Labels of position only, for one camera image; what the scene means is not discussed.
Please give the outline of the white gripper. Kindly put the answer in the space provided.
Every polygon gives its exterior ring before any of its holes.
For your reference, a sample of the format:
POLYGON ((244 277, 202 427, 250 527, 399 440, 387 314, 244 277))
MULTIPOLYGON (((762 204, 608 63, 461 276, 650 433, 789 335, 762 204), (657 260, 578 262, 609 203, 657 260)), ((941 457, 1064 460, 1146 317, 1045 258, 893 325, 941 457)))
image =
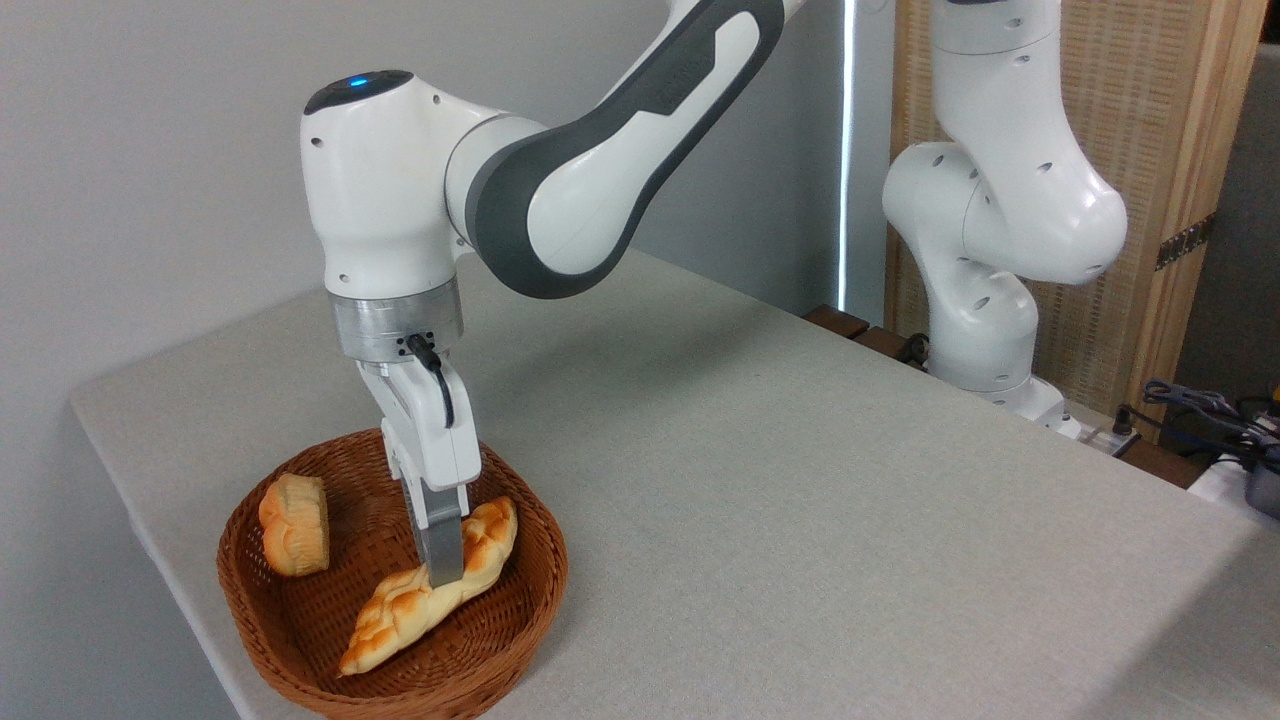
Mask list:
POLYGON ((465 574, 466 484, 483 466, 465 383, 436 354, 424 361, 361 361, 358 369, 384 416, 392 474, 402 479, 428 583, 438 588, 457 582, 465 574))

